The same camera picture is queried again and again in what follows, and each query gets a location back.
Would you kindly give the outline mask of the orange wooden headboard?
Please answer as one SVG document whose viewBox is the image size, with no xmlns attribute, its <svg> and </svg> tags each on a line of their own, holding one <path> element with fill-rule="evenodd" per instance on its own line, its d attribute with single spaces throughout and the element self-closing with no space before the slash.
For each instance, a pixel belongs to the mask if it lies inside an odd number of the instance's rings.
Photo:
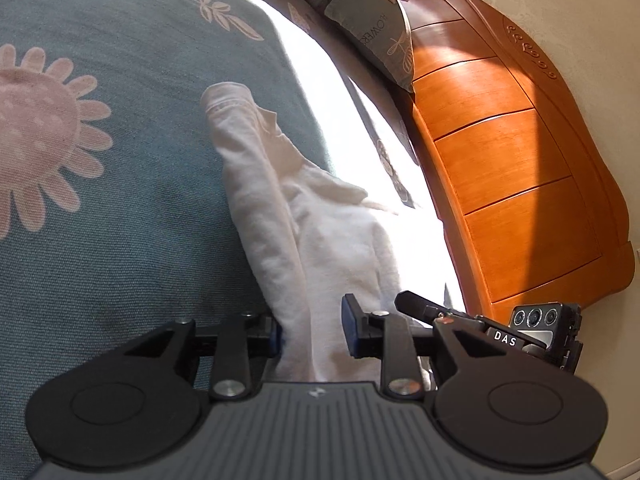
<svg viewBox="0 0 640 480">
<path fill-rule="evenodd" d="M 482 0 L 409 0 L 408 122 L 465 307 L 590 304 L 634 278 L 628 210 L 544 50 Z"/>
</svg>

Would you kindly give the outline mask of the teal floral bed sheet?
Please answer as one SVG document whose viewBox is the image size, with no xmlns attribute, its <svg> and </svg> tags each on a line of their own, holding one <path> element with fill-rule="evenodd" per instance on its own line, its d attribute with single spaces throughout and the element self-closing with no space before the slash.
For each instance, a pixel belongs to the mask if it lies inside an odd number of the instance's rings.
<svg viewBox="0 0 640 480">
<path fill-rule="evenodd" d="M 462 307 L 393 84 L 305 0 L 1 0 L 3 478 L 39 464 L 24 411 L 49 378 L 177 318 L 265 307 L 201 106 L 226 81 L 306 159 L 421 216 L 407 288 Z"/>
</svg>

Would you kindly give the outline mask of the grey-green flower pillow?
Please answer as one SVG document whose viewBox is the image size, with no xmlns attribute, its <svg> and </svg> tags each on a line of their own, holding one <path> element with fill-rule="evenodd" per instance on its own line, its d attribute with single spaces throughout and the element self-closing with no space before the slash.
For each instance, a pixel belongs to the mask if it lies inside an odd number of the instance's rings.
<svg viewBox="0 0 640 480">
<path fill-rule="evenodd" d="M 331 0 L 324 15 L 389 80 L 413 92 L 411 28 L 398 0 Z"/>
</svg>

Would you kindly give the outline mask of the white Remember Memory t-shirt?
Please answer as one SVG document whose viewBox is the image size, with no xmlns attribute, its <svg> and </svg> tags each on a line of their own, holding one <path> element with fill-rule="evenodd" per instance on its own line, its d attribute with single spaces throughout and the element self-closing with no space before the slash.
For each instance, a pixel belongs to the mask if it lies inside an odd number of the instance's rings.
<svg viewBox="0 0 640 480">
<path fill-rule="evenodd" d="M 341 303 L 388 310 L 410 286 L 421 216 L 370 200 L 300 154 L 278 116 L 236 82 L 201 97 L 222 158 L 232 221 L 262 296 L 282 326 L 277 382 L 377 382 L 375 358 L 350 356 Z"/>
</svg>

